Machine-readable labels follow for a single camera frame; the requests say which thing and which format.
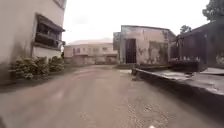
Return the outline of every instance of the sky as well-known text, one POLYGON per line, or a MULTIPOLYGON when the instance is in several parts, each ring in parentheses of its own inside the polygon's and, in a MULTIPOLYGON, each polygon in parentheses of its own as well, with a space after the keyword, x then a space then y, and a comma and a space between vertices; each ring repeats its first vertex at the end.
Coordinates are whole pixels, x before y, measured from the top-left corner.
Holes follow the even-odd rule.
POLYGON ((179 34, 208 23, 202 9, 209 0, 67 0, 63 40, 112 38, 121 25, 168 28, 179 34))

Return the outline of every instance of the building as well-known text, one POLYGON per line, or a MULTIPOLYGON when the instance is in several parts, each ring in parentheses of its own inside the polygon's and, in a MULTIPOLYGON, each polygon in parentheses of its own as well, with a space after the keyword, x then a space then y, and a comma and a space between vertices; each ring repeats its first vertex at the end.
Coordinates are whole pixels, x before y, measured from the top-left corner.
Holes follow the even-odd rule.
POLYGON ((65 59, 77 65, 83 64, 116 64, 117 51, 108 42, 67 45, 64 48, 65 59))
POLYGON ((223 32, 222 19, 177 36, 169 43, 170 61, 196 61, 202 69, 224 68, 223 32))
POLYGON ((0 63, 61 55, 66 0, 0 0, 0 63))
POLYGON ((168 42, 175 34, 166 28, 121 26, 114 33, 114 49, 121 64, 165 64, 168 62, 168 42))

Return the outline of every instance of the shrub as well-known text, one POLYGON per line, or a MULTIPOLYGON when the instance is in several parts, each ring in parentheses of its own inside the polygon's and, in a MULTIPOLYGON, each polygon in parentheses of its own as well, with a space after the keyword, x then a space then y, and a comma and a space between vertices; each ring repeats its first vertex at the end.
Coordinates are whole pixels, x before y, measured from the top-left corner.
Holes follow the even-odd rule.
POLYGON ((12 78, 32 79, 37 65, 32 58, 21 58, 11 65, 10 75, 12 78))
POLYGON ((49 65, 50 72, 59 72, 64 69, 63 59, 61 59, 57 56, 50 58, 48 61, 48 65, 49 65))
POLYGON ((37 76, 47 76, 49 72, 59 72, 64 69, 63 60, 59 57, 21 58, 11 64, 10 75, 13 79, 33 79, 37 76))
POLYGON ((49 68, 47 63, 47 57, 37 57, 35 59, 37 65, 34 75, 46 76, 49 74, 49 68))

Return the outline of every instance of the wet road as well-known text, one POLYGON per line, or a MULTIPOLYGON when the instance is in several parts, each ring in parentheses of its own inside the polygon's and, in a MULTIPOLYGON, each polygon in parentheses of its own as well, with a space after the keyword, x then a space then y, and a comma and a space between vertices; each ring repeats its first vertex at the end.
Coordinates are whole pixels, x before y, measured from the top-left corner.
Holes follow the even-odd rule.
POLYGON ((0 94, 5 128, 222 128, 193 106, 111 66, 0 94))

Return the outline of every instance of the doorway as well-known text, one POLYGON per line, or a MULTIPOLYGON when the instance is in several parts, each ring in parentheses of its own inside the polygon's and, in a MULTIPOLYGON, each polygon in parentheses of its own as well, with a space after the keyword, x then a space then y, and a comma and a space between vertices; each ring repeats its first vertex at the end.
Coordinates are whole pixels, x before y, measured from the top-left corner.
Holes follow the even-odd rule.
POLYGON ((136 39, 126 39, 126 63, 136 63, 136 39))

